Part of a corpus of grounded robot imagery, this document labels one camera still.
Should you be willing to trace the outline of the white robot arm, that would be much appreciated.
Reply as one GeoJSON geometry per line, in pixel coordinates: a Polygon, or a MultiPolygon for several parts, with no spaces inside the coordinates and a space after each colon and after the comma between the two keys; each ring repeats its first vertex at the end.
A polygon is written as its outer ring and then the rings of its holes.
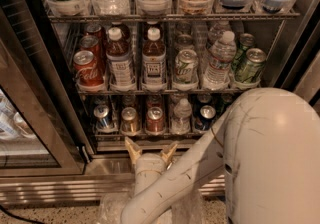
{"type": "Polygon", "coordinates": [[[320,224],[320,118],[301,97],[251,89],[172,167],[133,197],[121,224],[152,224],[173,203],[225,178],[228,224],[320,224]]]}

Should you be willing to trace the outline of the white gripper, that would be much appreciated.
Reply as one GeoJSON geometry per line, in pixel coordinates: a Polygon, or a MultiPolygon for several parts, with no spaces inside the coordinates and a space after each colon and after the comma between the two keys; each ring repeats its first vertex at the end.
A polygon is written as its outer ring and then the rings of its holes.
{"type": "Polygon", "coordinates": [[[142,155],[141,147],[129,137],[125,138],[125,147],[132,164],[136,164],[134,194],[137,195],[152,185],[166,170],[166,166],[171,162],[177,150],[178,142],[174,141],[170,145],[165,146],[161,150],[160,156],[151,153],[142,155]]]}

